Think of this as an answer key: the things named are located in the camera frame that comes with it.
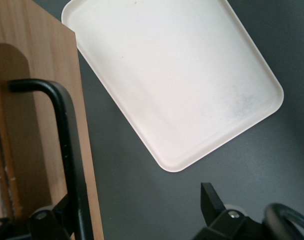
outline wood grain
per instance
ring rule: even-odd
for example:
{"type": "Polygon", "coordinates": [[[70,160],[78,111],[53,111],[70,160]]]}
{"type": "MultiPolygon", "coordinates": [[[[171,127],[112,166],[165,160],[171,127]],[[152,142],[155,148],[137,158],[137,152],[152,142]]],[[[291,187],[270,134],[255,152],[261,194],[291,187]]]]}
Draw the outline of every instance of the wood grain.
{"type": "MultiPolygon", "coordinates": [[[[77,117],[95,239],[104,239],[93,170],[75,34],[31,0],[0,0],[0,43],[27,58],[32,78],[52,80],[70,93],[77,117]]],[[[66,193],[54,110],[43,93],[34,94],[53,204],[66,193]]]]}

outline gray tabletop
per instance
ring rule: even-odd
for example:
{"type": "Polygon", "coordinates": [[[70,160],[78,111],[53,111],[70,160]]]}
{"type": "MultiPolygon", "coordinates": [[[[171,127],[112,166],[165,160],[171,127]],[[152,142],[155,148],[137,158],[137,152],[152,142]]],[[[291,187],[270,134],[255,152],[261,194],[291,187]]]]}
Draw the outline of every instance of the gray tabletop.
{"type": "MultiPolygon", "coordinates": [[[[35,0],[60,19],[68,0],[35,0]]],[[[81,55],[105,240],[189,240],[200,184],[261,222],[269,203],[304,214],[304,0],[229,0],[284,90],[281,108],[178,173],[162,170],[81,55]]]]}

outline plastic tray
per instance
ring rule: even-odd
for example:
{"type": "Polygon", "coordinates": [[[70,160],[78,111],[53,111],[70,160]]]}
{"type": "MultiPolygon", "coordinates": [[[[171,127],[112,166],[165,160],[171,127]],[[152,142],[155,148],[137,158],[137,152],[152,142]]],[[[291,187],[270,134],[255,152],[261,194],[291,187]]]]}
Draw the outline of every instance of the plastic tray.
{"type": "Polygon", "coordinates": [[[166,171],[282,104],[280,84],[225,0],[72,0],[62,22],[166,171]]]}

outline curved handle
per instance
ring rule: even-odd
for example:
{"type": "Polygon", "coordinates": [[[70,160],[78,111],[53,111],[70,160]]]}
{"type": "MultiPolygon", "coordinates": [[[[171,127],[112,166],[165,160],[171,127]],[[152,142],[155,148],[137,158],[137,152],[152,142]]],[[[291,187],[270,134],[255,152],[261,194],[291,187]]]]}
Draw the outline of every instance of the curved handle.
{"type": "Polygon", "coordinates": [[[75,237],[82,240],[94,239],[76,116],[69,93],[59,83],[41,79],[12,80],[8,84],[12,92],[41,91],[51,99],[56,115],[69,205],[75,219],[75,237]]]}
{"type": "Polygon", "coordinates": [[[304,229],[304,216],[295,210],[273,203],[266,207],[263,224],[274,240],[304,240],[294,224],[304,229]]]}

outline wooden board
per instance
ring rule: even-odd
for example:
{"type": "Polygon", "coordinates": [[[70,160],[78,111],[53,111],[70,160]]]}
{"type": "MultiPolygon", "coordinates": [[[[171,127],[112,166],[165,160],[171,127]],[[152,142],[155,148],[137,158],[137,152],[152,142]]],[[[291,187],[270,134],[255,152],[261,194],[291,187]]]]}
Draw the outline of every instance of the wooden board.
{"type": "MultiPolygon", "coordinates": [[[[0,0],[0,43],[16,47],[29,62],[31,78],[52,80],[70,93],[77,117],[95,239],[103,239],[75,34],[31,0],[0,0]]],[[[55,115],[50,100],[35,93],[47,178],[56,204],[66,193],[55,115]]]]}
{"type": "Polygon", "coordinates": [[[6,175],[1,182],[11,193],[13,208],[7,213],[16,221],[25,221],[36,209],[51,204],[33,94],[13,94],[7,86],[9,80],[27,78],[24,55],[0,43],[0,166],[6,169],[0,174],[6,175]]]}

